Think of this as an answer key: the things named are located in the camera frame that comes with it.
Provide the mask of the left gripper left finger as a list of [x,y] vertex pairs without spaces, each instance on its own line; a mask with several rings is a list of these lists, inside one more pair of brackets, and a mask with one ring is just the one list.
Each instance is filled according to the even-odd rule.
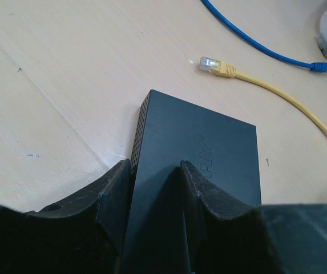
[[131,163],[35,212],[0,205],[0,273],[115,273],[126,238]]

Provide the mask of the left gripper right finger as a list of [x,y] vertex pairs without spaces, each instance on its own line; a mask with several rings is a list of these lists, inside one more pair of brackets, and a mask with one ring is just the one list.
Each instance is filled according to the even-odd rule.
[[327,273],[327,204],[252,207],[180,164],[194,273]]

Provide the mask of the black network switch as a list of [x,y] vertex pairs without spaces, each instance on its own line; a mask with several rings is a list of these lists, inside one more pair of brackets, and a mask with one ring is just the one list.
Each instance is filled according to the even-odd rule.
[[184,160],[242,202],[261,204],[256,127],[151,90],[132,149],[134,190],[120,273],[190,273]]

